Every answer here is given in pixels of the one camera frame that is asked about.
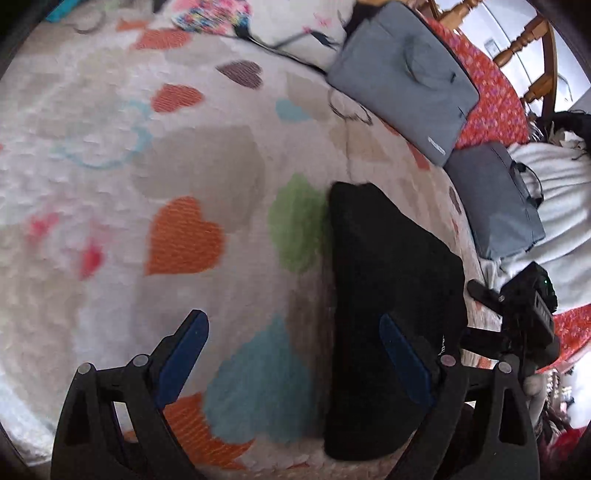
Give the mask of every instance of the blue heart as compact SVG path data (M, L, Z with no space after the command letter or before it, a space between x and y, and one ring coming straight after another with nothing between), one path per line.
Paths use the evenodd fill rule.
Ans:
M311 118L311 116L301 107L293 104L292 101L287 98L277 100L277 103L275 103L275 111L281 120L290 124L305 122Z
M312 374L293 352L281 317L224 361L207 386L203 412L212 435L245 443L265 433L300 440L319 423Z

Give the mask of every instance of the colorful knitted item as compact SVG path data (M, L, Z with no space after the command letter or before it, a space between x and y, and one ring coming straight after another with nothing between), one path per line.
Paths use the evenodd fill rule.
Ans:
M199 0L189 10L173 17L182 30L234 36L234 27L247 27L251 7L246 0Z

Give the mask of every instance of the gray laptop sleeve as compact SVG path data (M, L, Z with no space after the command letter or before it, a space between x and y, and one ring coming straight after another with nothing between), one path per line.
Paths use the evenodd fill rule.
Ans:
M454 150L444 169L464 205L480 257L508 257L545 237L538 215L542 185L532 197L521 175L537 176L514 162L503 145L492 142Z
M422 18L390 2L353 33L327 76L442 166L479 100L463 66Z

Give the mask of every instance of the white fabric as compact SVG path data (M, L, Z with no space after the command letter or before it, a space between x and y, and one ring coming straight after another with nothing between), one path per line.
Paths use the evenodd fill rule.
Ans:
M535 261L548 271L558 313L591 303L591 157L545 143L513 145L509 153L542 182L544 203L538 212L546 237L529 252L500 261L481 260L488 286L499 290ZM523 177L530 192L538 192L535 178L528 173Z
M349 21L355 0L250 0L250 3L251 33L267 44L284 40L306 28L320 31L342 44L345 31L341 20ZM328 70L340 48L327 48L307 35L282 50Z

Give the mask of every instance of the brown heart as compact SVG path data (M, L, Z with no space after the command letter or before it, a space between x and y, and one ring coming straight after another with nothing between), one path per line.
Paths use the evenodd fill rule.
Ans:
M453 187L449 187L449 198L453 203L453 206L456 208L456 211L461 215L462 209L460 208L460 202L457 201L456 191Z
M256 90L262 85L262 79L259 76L262 69L253 61L233 61L232 63L216 67L216 70L243 87Z

